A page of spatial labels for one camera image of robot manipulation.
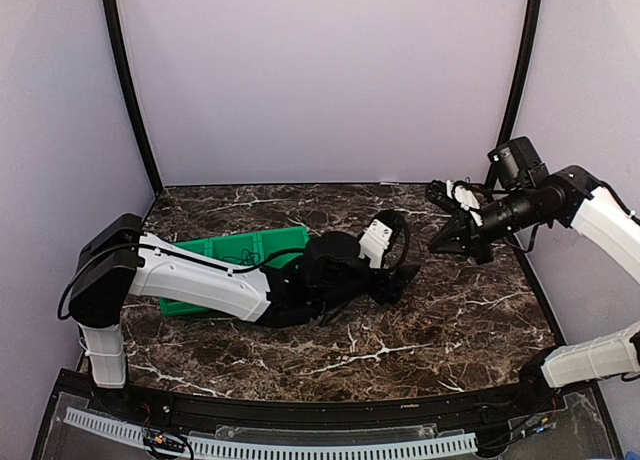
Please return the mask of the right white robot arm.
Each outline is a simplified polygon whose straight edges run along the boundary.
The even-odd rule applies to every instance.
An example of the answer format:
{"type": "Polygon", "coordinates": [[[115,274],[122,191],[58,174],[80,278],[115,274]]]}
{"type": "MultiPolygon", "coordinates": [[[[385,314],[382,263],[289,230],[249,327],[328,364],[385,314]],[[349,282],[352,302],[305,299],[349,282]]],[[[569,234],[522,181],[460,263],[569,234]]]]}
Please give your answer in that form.
{"type": "MultiPolygon", "coordinates": [[[[479,264],[492,260],[492,245],[528,229],[559,223],[590,240],[633,280],[639,278],[639,220],[614,189],[578,166],[569,166],[501,198],[481,204],[479,188],[464,181],[434,181],[427,199],[449,212],[429,244],[434,254],[464,255],[479,264]]],[[[639,325],[540,353],[524,369],[524,381],[510,393],[521,414],[534,412],[549,390],[584,381],[639,377],[639,325]]]]}

